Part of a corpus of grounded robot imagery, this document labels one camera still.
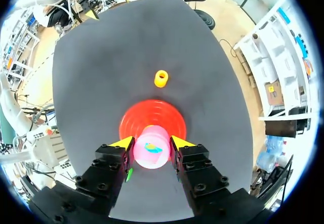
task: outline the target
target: pink cylinder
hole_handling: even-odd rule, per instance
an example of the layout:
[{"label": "pink cylinder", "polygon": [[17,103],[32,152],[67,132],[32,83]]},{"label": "pink cylinder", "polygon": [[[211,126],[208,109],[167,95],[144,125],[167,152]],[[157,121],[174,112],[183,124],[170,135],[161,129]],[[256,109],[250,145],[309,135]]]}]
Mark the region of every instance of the pink cylinder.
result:
[{"label": "pink cylinder", "polygon": [[161,126],[146,127],[134,145],[134,159],[142,167],[156,169],[170,156],[170,137]]}]

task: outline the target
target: blue sticker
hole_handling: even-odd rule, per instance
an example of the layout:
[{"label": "blue sticker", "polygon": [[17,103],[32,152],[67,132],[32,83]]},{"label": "blue sticker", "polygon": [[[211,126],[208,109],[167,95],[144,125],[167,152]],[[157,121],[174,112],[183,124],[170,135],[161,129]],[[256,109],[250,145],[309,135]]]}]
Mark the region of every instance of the blue sticker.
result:
[{"label": "blue sticker", "polygon": [[155,153],[155,154],[162,152],[161,148],[156,147],[154,144],[151,144],[151,143],[145,143],[145,149],[148,152]]}]

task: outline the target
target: chair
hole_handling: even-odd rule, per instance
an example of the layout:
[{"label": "chair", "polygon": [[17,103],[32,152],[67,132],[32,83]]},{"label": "chair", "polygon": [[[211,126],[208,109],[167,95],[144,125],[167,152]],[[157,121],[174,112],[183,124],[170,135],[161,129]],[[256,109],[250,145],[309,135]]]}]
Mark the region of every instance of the chair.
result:
[{"label": "chair", "polygon": [[184,1],[185,2],[195,2],[194,11],[196,12],[196,14],[199,15],[199,17],[204,21],[204,23],[208,26],[208,28],[210,30],[213,30],[215,28],[216,23],[215,23],[215,20],[213,19],[213,17],[202,10],[196,9],[197,2],[203,2],[205,0],[184,0]]}]

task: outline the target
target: red plate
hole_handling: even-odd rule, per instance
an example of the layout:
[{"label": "red plate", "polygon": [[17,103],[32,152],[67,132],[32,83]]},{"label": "red plate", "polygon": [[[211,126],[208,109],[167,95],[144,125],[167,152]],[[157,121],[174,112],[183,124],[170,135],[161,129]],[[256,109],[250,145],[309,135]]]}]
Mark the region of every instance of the red plate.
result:
[{"label": "red plate", "polygon": [[186,124],[171,104],[160,100],[141,101],[127,110],[119,125],[119,137],[137,139],[149,125],[159,125],[169,134],[186,139]]}]

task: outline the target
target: yellow cylinder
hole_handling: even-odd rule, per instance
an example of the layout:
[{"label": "yellow cylinder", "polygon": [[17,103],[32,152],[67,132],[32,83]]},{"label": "yellow cylinder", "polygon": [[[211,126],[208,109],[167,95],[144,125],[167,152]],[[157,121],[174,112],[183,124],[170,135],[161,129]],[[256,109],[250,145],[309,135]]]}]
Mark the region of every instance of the yellow cylinder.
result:
[{"label": "yellow cylinder", "polygon": [[159,70],[155,74],[154,84],[159,88],[163,88],[164,86],[166,86],[168,79],[168,73],[164,70]]}]

